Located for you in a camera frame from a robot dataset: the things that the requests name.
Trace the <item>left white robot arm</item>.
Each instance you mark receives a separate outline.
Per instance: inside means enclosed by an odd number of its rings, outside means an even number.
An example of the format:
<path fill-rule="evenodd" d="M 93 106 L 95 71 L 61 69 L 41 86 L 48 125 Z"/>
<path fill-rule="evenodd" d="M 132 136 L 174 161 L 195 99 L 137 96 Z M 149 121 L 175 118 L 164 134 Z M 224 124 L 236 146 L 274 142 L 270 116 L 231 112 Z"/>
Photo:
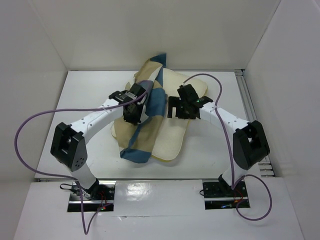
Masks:
<path fill-rule="evenodd" d="M 148 93 L 116 91 L 97 110 L 70 124 L 59 123 L 54 130 L 50 153 L 63 164 L 80 184 L 81 194 L 88 200 L 97 197 L 103 188 L 88 164 L 87 144 L 104 127 L 123 117 L 140 124 L 145 115 Z"/>

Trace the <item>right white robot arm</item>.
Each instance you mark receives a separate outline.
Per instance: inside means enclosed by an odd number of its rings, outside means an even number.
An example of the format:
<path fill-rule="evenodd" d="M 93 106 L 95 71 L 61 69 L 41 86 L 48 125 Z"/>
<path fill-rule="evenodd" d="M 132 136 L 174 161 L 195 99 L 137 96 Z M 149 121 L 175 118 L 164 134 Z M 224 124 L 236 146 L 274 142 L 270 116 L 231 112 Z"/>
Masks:
<path fill-rule="evenodd" d="M 241 119 L 219 107 L 211 98 L 204 96 L 194 101 L 181 97 L 168 98 L 168 118 L 200 119 L 222 129 L 227 144 L 230 167 L 219 176 L 218 190 L 230 196 L 256 163 L 270 154 L 270 147 L 262 124 Z"/>

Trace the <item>blue beige patchwork pillowcase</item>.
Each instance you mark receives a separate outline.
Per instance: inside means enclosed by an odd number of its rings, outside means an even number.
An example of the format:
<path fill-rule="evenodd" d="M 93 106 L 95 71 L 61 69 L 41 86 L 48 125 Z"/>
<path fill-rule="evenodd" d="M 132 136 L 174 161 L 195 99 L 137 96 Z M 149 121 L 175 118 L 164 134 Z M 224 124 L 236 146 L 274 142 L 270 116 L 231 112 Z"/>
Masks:
<path fill-rule="evenodd" d="M 145 114 L 146 121 L 133 125 L 118 118 L 114 121 L 119 155 L 122 159 L 137 164 L 147 163 L 165 118 L 167 94 L 163 88 L 163 70 L 167 66 L 167 54 L 161 53 L 145 61 L 134 74 L 133 82 L 147 88 L 150 82 L 153 87 L 148 94 Z"/>

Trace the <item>cream pillow with yellow edge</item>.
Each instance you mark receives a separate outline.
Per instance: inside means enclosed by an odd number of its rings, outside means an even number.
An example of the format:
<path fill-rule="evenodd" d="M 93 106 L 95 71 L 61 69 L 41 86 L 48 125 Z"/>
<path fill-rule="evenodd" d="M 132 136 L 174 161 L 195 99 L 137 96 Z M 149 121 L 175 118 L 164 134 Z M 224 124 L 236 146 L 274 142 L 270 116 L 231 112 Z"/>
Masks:
<path fill-rule="evenodd" d="M 177 97 L 177 89 L 186 80 L 188 76 L 163 69 L 163 89 L 167 95 L 166 109 L 164 120 L 160 126 L 151 157 L 163 162 L 170 162 L 175 159 L 182 147 L 184 135 L 189 124 L 187 119 L 167 118 L 168 115 L 168 98 Z M 111 135 L 116 139 L 114 124 L 111 127 Z"/>

